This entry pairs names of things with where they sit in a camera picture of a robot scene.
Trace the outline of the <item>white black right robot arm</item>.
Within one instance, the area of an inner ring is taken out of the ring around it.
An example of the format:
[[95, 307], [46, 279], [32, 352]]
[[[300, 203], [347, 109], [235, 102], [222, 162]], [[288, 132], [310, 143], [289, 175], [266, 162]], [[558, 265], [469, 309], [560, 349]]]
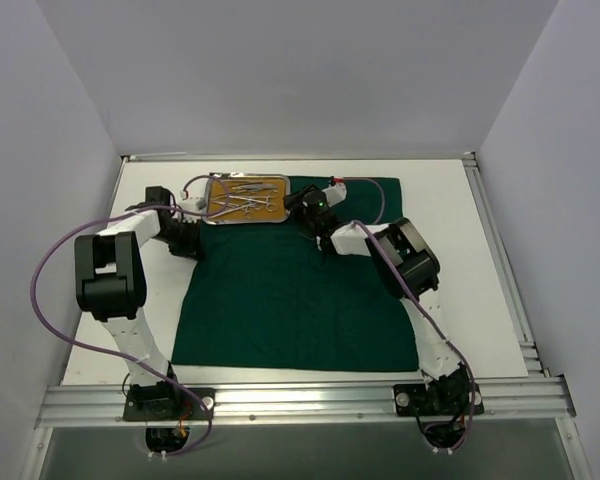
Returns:
[[460, 390], [446, 377], [460, 369], [462, 359], [450, 344], [444, 321], [435, 317], [440, 313], [440, 262], [407, 218], [376, 225], [339, 220], [333, 208], [346, 197], [345, 184], [334, 181], [324, 189], [309, 185], [288, 194], [283, 204], [321, 251], [372, 259], [383, 285], [411, 322], [419, 370], [431, 381], [423, 390], [425, 403], [435, 412], [447, 412], [459, 402]]

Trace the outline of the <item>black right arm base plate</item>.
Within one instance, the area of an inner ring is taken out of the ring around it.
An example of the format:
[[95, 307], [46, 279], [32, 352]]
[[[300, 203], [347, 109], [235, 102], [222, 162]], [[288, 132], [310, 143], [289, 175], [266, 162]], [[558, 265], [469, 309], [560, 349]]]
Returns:
[[470, 404], [472, 384], [460, 371], [429, 383], [395, 384], [392, 387], [396, 414], [400, 417], [454, 417], [484, 413], [479, 387]]

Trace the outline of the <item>steel tray with brown liner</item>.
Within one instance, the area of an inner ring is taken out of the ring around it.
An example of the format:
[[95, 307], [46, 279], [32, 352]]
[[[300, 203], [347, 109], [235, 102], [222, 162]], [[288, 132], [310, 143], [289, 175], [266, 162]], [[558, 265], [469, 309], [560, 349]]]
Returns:
[[[219, 207], [213, 206], [209, 200], [211, 197], [230, 194], [230, 185], [242, 182], [263, 182], [273, 183], [278, 186], [278, 194], [274, 196], [278, 204], [278, 209], [275, 212], [255, 212], [254, 218], [247, 220], [240, 214], [231, 214], [227, 217], [213, 218]], [[290, 193], [290, 179], [284, 175], [265, 175], [265, 174], [243, 174], [231, 173], [221, 174], [220, 179], [209, 180], [205, 189], [205, 198], [207, 200], [207, 208], [205, 209], [206, 217], [204, 221], [210, 225], [238, 225], [238, 224], [276, 224], [282, 223], [288, 218], [288, 211], [284, 208], [284, 197]]]

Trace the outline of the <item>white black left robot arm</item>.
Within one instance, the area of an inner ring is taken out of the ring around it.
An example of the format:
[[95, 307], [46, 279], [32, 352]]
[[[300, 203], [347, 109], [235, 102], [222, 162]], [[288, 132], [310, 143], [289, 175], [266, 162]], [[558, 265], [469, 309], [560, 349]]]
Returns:
[[130, 385], [152, 387], [146, 408], [159, 419], [170, 419], [180, 411], [182, 395], [162, 384], [175, 375], [144, 314], [148, 286], [140, 250], [155, 239], [173, 256], [202, 260], [200, 223], [185, 219], [171, 203], [171, 192], [161, 186], [146, 188], [145, 200], [129, 210], [132, 214], [115, 225], [74, 240], [76, 298], [124, 355]]

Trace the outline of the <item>steel surgical scissors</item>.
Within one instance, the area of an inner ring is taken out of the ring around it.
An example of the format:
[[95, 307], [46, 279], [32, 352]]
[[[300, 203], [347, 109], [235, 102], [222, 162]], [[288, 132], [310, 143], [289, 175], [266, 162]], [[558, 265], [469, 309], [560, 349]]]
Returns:
[[228, 209], [266, 210], [268, 212], [274, 212], [278, 209], [278, 204], [274, 196], [235, 196], [221, 194], [211, 197], [209, 202], [216, 205], [227, 203]]

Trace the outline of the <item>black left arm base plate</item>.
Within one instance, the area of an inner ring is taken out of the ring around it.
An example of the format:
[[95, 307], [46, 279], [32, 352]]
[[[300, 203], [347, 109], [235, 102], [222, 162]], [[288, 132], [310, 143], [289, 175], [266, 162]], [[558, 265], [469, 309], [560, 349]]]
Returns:
[[189, 391], [204, 402], [209, 414], [190, 394], [159, 382], [153, 386], [132, 385], [126, 393], [122, 418], [127, 422], [159, 422], [213, 417], [216, 391], [212, 388], [189, 388]]

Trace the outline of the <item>dark green surgical cloth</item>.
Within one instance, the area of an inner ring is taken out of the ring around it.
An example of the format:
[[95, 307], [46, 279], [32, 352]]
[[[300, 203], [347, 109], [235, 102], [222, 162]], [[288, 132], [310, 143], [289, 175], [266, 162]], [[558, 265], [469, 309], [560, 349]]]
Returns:
[[418, 367], [407, 312], [371, 259], [328, 255], [294, 220], [202, 225], [171, 360], [345, 372]]

